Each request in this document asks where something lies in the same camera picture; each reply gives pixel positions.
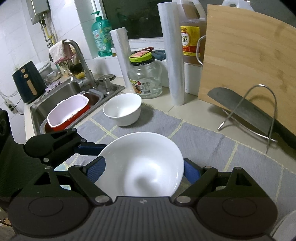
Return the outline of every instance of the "kitchen knife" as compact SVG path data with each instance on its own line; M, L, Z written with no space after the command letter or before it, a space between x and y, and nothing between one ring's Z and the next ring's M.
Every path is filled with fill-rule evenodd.
M233 111L242 99L242 96L238 93L225 87L213 88L207 95L230 111ZM262 131L265 135L269 135L272 117L252 102L244 99L234 113ZM278 133L291 148L296 149L296 136L277 120L274 122L273 132Z

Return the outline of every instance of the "window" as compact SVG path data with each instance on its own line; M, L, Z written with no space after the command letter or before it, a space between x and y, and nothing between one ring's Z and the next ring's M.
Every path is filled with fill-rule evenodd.
M171 0L101 0L112 28L125 27L129 39L162 38L157 4Z

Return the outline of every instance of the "towel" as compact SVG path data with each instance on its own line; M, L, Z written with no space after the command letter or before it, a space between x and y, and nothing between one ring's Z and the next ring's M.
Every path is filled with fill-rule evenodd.
M59 64L62 61L72 59L74 54L69 44L64 44L64 40L57 42L51 46L49 53L52 57L54 64Z

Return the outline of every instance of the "power outlet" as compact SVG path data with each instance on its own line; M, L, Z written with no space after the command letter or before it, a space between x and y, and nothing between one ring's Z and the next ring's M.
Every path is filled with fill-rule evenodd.
M6 99L5 100L5 105L8 107L8 109L12 113L17 114L17 110L16 110L16 108L14 108L15 104L13 104L12 101L10 101L9 99Z

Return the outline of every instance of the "stainless steel sink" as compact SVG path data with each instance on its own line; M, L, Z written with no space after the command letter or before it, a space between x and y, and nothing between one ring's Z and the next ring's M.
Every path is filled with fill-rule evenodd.
M114 92L111 95L105 95L105 87L98 85L91 89L84 89L83 81L71 77L48 94L41 97L34 103L30 110L32 114L33 127L36 135L52 132L52 129L47 123L49 112L57 106L62 100L67 99L76 94L83 94L89 99L90 109L86 111L77 120L71 123L67 128L75 126L87 115L92 113L96 108L108 101L120 91L124 90L123 86L112 84Z

